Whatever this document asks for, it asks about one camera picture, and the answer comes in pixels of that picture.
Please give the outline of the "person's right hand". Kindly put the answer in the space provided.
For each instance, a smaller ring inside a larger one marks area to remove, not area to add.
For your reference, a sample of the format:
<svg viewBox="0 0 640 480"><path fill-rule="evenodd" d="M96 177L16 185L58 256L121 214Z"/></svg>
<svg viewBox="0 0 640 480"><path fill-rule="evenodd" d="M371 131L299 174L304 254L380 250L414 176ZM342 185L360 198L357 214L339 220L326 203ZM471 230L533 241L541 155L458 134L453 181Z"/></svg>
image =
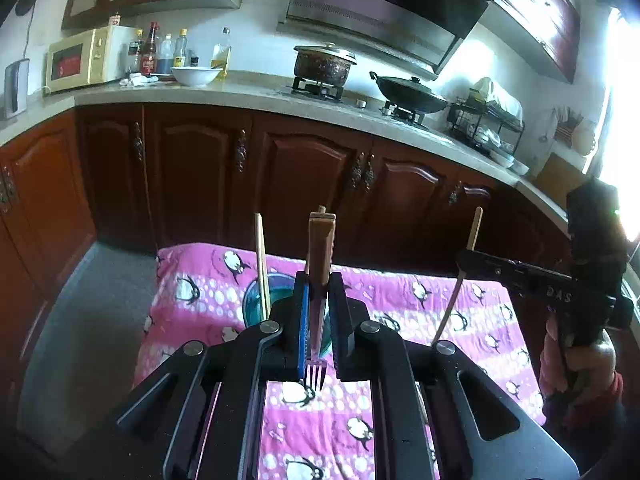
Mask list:
<svg viewBox="0 0 640 480"><path fill-rule="evenodd" d="M568 373L575 372L582 385L575 384L577 396L574 405L596 400L608 391L616 377L616 351L607 330L588 347L568 348L571 336L565 338L566 348L561 352L559 329L556 317L551 313L546 323L544 348L540 355L538 384L542 395L548 399L552 394L567 392Z"/></svg>

